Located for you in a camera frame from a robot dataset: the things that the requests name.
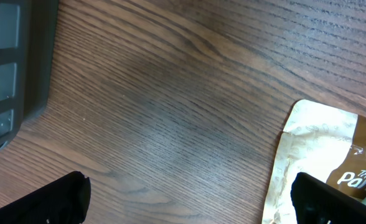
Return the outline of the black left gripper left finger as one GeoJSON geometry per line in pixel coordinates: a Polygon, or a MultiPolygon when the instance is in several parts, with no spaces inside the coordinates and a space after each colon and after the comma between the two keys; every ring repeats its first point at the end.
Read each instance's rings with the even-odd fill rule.
{"type": "Polygon", "coordinates": [[[73,171],[0,208],[0,224],[81,224],[90,197],[90,179],[73,171]]]}

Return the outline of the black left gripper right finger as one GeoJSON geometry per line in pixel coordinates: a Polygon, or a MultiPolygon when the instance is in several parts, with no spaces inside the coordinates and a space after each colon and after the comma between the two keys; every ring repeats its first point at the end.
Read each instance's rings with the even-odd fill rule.
{"type": "Polygon", "coordinates": [[[300,172],[291,186],[298,224],[366,224],[366,205],[300,172]]]}

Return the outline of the brown snack packet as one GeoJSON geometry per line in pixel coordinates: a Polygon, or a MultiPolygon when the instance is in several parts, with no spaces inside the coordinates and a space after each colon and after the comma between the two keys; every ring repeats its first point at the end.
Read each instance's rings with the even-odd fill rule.
{"type": "Polygon", "coordinates": [[[290,191],[299,172],[362,201],[366,117],[309,100],[294,104],[276,151],[263,223],[296,223],[290,191]]]}

